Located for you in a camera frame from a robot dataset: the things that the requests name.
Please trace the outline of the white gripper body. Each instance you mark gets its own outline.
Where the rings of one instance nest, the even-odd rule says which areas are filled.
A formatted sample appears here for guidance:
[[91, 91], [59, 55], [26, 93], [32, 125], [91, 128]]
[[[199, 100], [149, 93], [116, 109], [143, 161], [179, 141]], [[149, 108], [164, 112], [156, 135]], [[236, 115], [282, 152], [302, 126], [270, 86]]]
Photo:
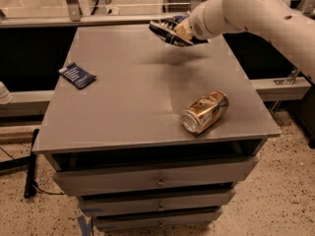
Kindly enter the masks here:
[[225, 33], [244, 32], [243, 28], [232, 24], [227, 8], [238, 8], [243, 0], [207, 0], [199, 4], [188, 18], [192, 35], [199, 40], [214, 38]]

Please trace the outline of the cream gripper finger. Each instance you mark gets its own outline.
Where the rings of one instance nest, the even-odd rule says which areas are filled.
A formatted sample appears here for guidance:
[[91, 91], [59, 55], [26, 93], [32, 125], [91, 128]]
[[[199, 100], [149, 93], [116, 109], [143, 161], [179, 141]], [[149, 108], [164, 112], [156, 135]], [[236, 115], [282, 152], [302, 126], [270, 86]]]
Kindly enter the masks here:
[[177, 18], [175, 22], [176, 26], [174, 27], [175, 31], [174, 38], [185, 41], [191, 40], [193, 38], [193, 33], [189, 25], [189, 19]]

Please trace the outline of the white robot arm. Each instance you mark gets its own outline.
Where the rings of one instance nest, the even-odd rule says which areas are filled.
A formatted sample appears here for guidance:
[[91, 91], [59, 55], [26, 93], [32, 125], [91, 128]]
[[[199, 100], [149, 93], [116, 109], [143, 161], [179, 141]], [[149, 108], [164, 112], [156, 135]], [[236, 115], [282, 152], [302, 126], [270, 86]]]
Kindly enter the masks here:
[[290, 9], [286, 0], [207, 0], [175, 27], [185, 40], [244, 31], [270, 42], [315, 82], [315, 22]]

